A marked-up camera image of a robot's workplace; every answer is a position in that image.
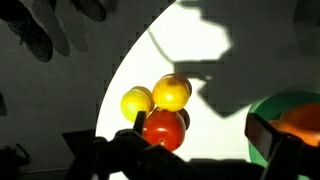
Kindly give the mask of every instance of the red ball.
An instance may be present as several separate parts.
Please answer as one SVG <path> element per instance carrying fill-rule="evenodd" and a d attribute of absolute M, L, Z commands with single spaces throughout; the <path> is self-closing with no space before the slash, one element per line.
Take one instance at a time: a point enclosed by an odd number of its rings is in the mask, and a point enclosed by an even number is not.
<path fill-rule="evenodd" d="M 142 136 L 152 145 L 174 151 L 184 141 L 186 126 L 178 112 L 156 108 L 146 119 Z"/>

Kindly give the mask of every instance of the black object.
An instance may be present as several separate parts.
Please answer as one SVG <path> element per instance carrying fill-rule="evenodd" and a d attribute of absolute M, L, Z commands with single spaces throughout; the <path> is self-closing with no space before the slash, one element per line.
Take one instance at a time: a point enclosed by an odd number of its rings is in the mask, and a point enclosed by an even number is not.
<path fill-rule="evenodd" d="M 17 149 L 6 147 L 0 150 L 0 179 L 14 180 L 20 175 L 19 167 L 30 163 L 30 156 L 20 144 L 16 147 L 25 157 L 17 155 Z"/>
<path fill-rule="evenodd" d="M 0 1 L 0 18 L 6 22 L 22 20 L 27 13 L 28 9 L 19 0 Z"/>
<path fill-rule="evenodd" d="M 297 0 L 293 22 L 310 27 L 320 25 L 320 2 L 318 0 Z"/>
<path fill-rule="evenodd" d="M 312 166 L 307 164 L 311 162 L 310 157 L 315 158 L 312 162 L 319 162 L 318 154 L 301 139 L 276 131 L 256 114 L 248 114 L 245 134 L 268 160 L 267 168 L 242 159 L 192 159 L 185 162 L 164 147 L 150 145 L 144 140 L 141 136 L 144 120 L 145 113 L 140 112 L 133 129 L 118 131 L 109 142 L 102 137 L 90 141 L 74 160 L 66 180 L 90 180 L 93 175 L 106 180 L 111 173 L 119 171 L 133 180 L 296 180 L 298 174 L 319 178 L 317 165 L 306 170 Z"/>
<path fill-rule="evenodd" d="M 95 137 L 95 129 L 85 131 L 67 132 L 62 133 L 62 137 L 68 144 L 72 154 L 76 156 L 79 150 L 86 145 L 86 142 Z"/>
<path fill-rule="evenodd" d="M 70 3 L 93 21 L 101 22 L 106 19 L 106 11 L 99 0 L 70 0 Z"/>
<path fill-rule="evenodd" d="M 57 6 L 57 0 L 49 0 L 49 5 L 50 5 L 52 11 L 55 11 L 56 6 Z"/>
<path fill-rule="evenodd" d="M 51 60 L 53 53 L 51 39 L 35 22 L 29 11 L 24 19 L 8 22 L 8 26 L 11 31 L 21 37 L 20 44 L 25 43 L 39 61 Z"/>
<path fill-rule="evenodd" d="M 7 115 L 7 106 L 4 103 L 2 94 L 0 93 L 0 116 L 6 116 L 6 115 Z"/>
<path fill-rule="evenodd" d="M 293 175 L 301 174 L 320 179 L 319 147 L 307 145 L 291 134 L 278 132 L 257 114 L 248 114 L 245 134 L 269 162 L 266 171 L 275 174 L 275 177 L 294 179 Z"/>

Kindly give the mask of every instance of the dark object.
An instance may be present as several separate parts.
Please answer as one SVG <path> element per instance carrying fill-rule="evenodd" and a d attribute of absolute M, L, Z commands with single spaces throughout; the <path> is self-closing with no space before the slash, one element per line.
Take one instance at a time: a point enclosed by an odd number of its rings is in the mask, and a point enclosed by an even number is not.
<path fill-rule="evenodd" d="M 19 167 L 30 163 L 29 154 L 20 144 L 16 144 L 17 148 L 22 151 L 25 157 L 17 155 L 17 149 L 6 147 L 0 150 L 0 179 L 14 180 L 19 174 Z"/>
<path fill-rule="evenodd" d="M 245 134 L 260 152 L 264 152 L 269 161 L 267 168 L 241 159 L 192 159 L 185 162 L 160 145 L 150 145 L 135 131 L 142 129 L 142 121 L 145 120 L 142 115 L 138 114 L 134 129 L 118 131 L 112 141 L 99 137 L 84 146 L 73 162 L 66 180 L 90 180 L 93 175 L 98 176 L 99 180 L 105 180 L 109 179 L 111 173 L 119 171 L 133 180 L 296 180 L 298 173 L 301 173 L 301 163 L 306 162 L 303 159 L 306 155 L 304 150 L 310 148 L 299 138 L 279 133 L 259 116 L 249 114 Z M 319 178 L 316 171 L 312 170 L 302 174 Z"/>
<path fill-rule="evenodd" d="M 101 22 L 106 19 L 106 11 L 99 0 L 70 0 L 70 3 L 93 21 Z"/>
<path fill-rule="evenodd" d="M 95 137 L 95 132 L 95 129 L 90 129 L 85 131 L 63 133 L 62 136 L 68 144 L 72 154 L 76 156 L 81 147 L 86 145 L 86 142 Z"/>
<path fill-rule="evenodd" d="M 52 8 L 52 11 L 54 12 L 56 10 L 57 6 L 57 0 L 49 0 L 50 7 Z"/>
<path fill-rule="evenodd" d="M 184 120 L 184 124 L 186 125 L 186 130 L 188 130 L 189 126 L 190 126 L 190 116 L 189 116 L 187 110 L 181 109 L 179 111 L 179 114 L 182 116 L 182 118 Z"/>
<path fill-rule="evenodd" d="M 24 42 L 38 60 L 50 61 L 53 52 L 51 39 L 34 21 L 29 11 L 24 19 L 8 22 L 8 26 L 11 31 L 21 37 L 20 44 Z"/>
<path fill-rule="evenodd" d="M 318 0 L 297 0 L 293 22 L 304 23 L 310 27 L 320 24 L 320 2 Z"/>
<path fill-rule="evenodd" d="M 263 175 L 266 179 L 296 179 L 297 174 L 320 179 L 319 147 L 307 145 L 291 134 L 278 132 L 257 114 L 248 114 L 245 134 L 269 162 Z"/>
<path fill-rule="evenodd" d="M 0 18 L 6 22 L 22 20 L 27 13 L 28 9 L 18 0 L 0 1 Z"/>
<path fill-rule="evenodd" d="M 0 93 L 0 116 L 6 116 L 6 115 L 7 115 L 7 106 L 4 103 L 2 94 Z"/>

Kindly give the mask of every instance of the shoe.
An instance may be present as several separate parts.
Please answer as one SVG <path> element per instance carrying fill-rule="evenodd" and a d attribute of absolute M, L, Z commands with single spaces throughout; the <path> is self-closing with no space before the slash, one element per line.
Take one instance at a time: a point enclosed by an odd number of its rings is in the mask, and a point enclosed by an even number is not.
<path fill-rule="evenodd" d="M 70 0 L 70 3 L 93 21 L 101 22 L 106 19 L 106 11 L 99 0 Z"/>
<path fill-rule="evenodd" d="M 52 58 L 53 46 L 48 34 L 35 22 L 30 12 L 20 21 L 8 22 L 11 31 L 21 37 L 20 44 L 26 44 L 31 53 L 42 62 Z"/>

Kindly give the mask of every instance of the yellow ball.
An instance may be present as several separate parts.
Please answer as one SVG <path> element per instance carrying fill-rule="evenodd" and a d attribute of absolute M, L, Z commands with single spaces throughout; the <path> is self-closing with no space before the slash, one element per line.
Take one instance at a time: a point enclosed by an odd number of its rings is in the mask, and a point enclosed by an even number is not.
<path fill-rule="evenodd" d="M 148 98 L 149 98 L 149 100 L 150 100 L 150 102 L 151 102 L 151 109 L 153 110 L 153 108 L 154 108 L 154 101 L 153 101 L 153 98 L 152 98 L 152 93 L 151 93 L 151 91 L 150 91 L 148 88 L 143 87 L 143 86 L 135 86 L 135 87 L 133 87 L 132 89 L 136 89 L 136 90 L 140 90 L 140 91 L 144 92 L 144 94 L 146 94 L 146 95 L 148 96 Z"/>
<path fill-rule="evenodd" d="M 162 77 L 155 84 L 152 94 L 159 108 L 176 112 L 184 108 L 191 92 L 185 81 L 171 74 Z"/>
<path fill-rule="evenodd" d="M 122 97 L 121 111 L 126 119 L 135 122 L 139 111 L 146 111 L 147 115 L 152 111 L 152 104 L 152 99 L 150 99 L 146 93 L 139 89 L 132 88 Z"/>

